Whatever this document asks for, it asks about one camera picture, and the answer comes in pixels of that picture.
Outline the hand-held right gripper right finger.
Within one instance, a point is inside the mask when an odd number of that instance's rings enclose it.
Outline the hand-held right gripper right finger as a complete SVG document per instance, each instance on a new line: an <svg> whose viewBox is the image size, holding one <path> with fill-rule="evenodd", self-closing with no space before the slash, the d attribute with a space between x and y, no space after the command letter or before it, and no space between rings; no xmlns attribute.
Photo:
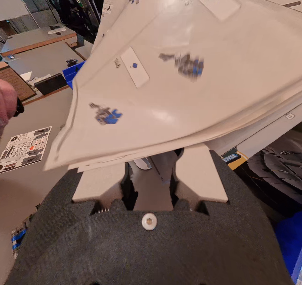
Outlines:
<svg viewBox="0 0 302 285"><path fill-rule="evenodd" d="M173 206L187 200L191 211L205 208L205 202L228 203L222 180L206 145L185 147L172 167L170 195Z"/></svg>

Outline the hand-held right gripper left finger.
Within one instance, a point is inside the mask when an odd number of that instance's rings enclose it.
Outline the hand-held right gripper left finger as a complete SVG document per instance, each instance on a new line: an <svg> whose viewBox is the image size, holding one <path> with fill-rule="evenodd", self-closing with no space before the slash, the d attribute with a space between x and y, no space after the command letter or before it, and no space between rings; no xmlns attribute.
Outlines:
<svg viewBox="0 0 302 285"><path fill-rule="evenodd" d="M131 180L129 163L101 167L83 172L73 195L73 202L98 201L110 208L114 200L122 200L127 210L133 210L138 192Z"/></svg>

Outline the white lego instruction booklet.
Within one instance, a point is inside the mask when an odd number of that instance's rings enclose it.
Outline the white lego instruction booklet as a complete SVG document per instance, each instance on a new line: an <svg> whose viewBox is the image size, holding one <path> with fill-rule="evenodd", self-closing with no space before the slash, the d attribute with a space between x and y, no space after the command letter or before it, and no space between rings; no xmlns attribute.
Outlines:
<svg viewBox="0 0 302 285"><path fill-rule="evenodd" d="M301 0L127 0L73 79L44 169L226 140L301 100Z"/></svg>

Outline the small blue black lego assembly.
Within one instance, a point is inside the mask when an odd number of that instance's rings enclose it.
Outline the small blue black lego assembly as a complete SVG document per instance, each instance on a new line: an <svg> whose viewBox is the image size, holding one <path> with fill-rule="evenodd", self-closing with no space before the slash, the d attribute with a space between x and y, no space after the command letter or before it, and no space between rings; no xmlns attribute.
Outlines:
<svg viewBox="0 0 302 285"><path fill-rule="evenodd" d="M20 249L20 245L26 234L26 231L27 231L26 221L23 221L17 228L12 230L11 232L11 243L12 243L12 252L13 252L14 259L17 258L18 251Z"/></svg>

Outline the lego sticker sheet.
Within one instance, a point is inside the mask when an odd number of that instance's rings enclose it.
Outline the lego sticker sheet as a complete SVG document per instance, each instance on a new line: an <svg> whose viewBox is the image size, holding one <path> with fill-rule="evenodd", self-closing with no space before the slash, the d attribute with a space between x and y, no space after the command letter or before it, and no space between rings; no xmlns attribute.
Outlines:
<svg viewBox="0 0 302 285"><path fill-rule="evenodd" d="M0 173L42 161L52 126L11 137L0 157Z"/></svg>

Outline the dark printed lego set box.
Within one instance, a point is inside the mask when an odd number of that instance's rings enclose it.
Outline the dark printed lego set box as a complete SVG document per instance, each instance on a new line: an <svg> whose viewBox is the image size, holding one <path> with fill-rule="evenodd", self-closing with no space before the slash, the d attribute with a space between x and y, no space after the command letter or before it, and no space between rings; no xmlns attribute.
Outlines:
<svg viewBox="0 0 302 285"><path fill-rule="evenodd" d="M248 186L273 225L301 211L301 122L257 131L221 158Z"/></svg>

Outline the brown perforated board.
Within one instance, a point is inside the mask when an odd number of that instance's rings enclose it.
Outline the brown perforated board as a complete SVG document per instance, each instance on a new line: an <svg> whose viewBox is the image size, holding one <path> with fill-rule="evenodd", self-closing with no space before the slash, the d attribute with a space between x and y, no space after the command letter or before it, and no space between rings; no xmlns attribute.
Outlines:
<svg viewBox="0 0 302 285"><path fill-rule="evenodd" d="M21 76L17 74L6 62L2 61L0 62L0 79L13 86L21 102L36 96L36 93L21 78Z"/></svg>

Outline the black flat case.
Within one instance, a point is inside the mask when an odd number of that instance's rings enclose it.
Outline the black flat case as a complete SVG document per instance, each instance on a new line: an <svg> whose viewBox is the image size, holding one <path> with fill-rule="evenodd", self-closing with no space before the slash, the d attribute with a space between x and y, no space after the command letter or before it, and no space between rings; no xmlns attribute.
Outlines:
<svg viewBox="0 0 302 285"><path fill-rule="evenodd" d="M67 82L61 73L50 76L34 84L42 95L50 94L67 86Z"/></svg>

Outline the blue plastic bin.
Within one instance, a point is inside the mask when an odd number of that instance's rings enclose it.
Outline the blue plastic bin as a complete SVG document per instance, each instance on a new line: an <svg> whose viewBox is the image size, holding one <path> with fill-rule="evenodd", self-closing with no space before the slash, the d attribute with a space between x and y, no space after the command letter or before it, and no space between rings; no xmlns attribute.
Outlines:
<svg viewBox="0 0 302 285"><path fill-rule="evenodd" d="M73 89L73 79L81 69L81 67L84 65L86 61L74 64L73 66L70 66L64 70L62 70L63 76L66 80L67 85Z"/></svg>
<svg viewBox="0 0 302 285"><path fill-rule="evenodd" d="M280 221L275 227L285 266L296 285L302 284L302 212Z"/></svg>

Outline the grey table with wooden edge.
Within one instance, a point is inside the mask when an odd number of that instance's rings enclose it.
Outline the grey table with wooden edge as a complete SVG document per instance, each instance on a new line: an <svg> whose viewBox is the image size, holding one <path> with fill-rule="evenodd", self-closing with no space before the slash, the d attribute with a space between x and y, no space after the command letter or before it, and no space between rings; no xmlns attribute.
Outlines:
<svg viewBox="0 0 302 285"><path fill-rule="evenodd" d="M77 37L75 31L57 23L9 36L0 54L2 57L14 55L74 37Z"/></svg>

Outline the metal rack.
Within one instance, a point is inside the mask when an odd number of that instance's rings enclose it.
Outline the metal rack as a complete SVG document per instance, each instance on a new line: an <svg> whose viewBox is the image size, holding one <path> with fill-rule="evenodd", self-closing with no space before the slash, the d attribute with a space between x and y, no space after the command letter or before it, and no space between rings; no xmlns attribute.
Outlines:
<svg viewBox="0 0 302 285"><path fill-rule="evenodd" d="M85 12L86 18L89 21L89 26L91 27L94 35L97 34L100 25L100 15L97 10L94 0L79 0L82 4L82 9Z"/></svg>

